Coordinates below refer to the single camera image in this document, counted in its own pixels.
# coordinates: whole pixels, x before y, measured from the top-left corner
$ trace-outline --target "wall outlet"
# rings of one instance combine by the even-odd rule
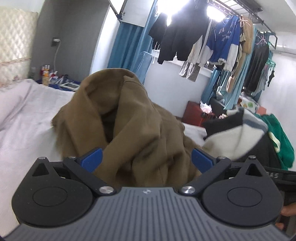
[[[52,38],[52,47],[53,47],[53,46],[57,46],[58,43],[59,43],[60,41],[61,41],[61,40],[58,39],[58,38]]]

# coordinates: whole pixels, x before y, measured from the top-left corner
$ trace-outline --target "ceiling-mounted clothes rack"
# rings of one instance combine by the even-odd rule
[[[264,25],[270,32],[271,35],[275,36],[276,38],[276,42],[275,45],[273,45],[271,43],[271,46],[276,49],[277,46],[277,41],[278,38],[276,36],[276,33],[274,31],[271,30],[270,27],[267,26],[267,24],[264,22],[264,20],[262,20],[256,12],[254,12],[253,10],[251,10],[247,5],[245,5],[243,2],[241,2],[240,0],[228,0],[226,2],[221,2],[220,0],[207,0],[207,2],[214,6],[215,8],[219,9],[222,12],[225,12],[227,14],[233,14],[233,15],[243,15],[243,14],[249,14],[251,20],[253,23],[260,23],[262,25]]]

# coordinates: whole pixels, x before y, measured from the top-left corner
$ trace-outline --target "white bed sheet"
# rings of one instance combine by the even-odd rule
[[[18,185],[40,156],[60,161],[51,120],[70,101],[73,93],[24,80],[0,91],[0,235],[18,226],[11,198]],[[185,135],[198,145],[204,143],[204,128],[185,125]]]

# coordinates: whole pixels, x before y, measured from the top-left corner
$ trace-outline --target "human hand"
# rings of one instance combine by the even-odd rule
[[[292,203],[288,206],[284,206],[283,209],[281,210],[281,215],[285,217],[291,217],[296,215],[296,202]],[[276,223],[276,227],[280,230],[284,229],[284,224],[283,223]]]

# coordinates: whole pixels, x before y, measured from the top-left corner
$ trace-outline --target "white cable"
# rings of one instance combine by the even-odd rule
[[[59,47],[61,46],[61,41],[59,41],[59,46],[57,47],[57,50],[56,50],[56,53],[54,55],[54,72],[56,71],[55,69],[55,61],[56,61],[56,58],[57,58],[57,52],[59,51]]]

